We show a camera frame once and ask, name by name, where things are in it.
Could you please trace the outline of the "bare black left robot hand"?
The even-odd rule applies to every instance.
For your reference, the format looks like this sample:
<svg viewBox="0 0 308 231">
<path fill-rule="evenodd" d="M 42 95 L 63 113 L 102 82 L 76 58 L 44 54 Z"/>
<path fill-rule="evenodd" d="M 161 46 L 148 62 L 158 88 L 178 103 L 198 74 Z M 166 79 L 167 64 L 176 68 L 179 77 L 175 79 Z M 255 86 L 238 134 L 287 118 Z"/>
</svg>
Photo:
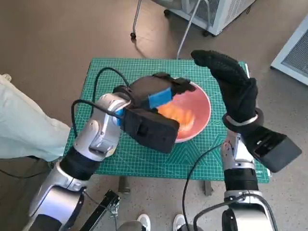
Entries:
<svg viewBox="0 0 308 231">
<path fill-rule="evenodd" d="M 196 90 L 190 80 L 183 77 L 173 78 L 164 72 L 141 77 L 129 88 L 133 105 L 146 110 L 169 103 L 175 95 Z"/>
</svg>

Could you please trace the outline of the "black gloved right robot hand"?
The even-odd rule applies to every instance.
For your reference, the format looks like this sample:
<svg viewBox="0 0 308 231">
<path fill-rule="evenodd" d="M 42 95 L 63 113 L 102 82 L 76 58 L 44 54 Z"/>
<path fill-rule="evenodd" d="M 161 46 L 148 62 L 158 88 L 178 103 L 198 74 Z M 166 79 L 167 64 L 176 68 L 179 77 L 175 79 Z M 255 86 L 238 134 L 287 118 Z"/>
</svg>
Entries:
<svg viewBox="0 0 308 231">
<path fill-rule="evenodd" d="M 243 123 L 256 116 L 257 82 L 249 78 L 239 62 L 217 51 L 191 52 L 196 65 L 207 67 L 218 82 L 227 115 Z"/>
</svg>

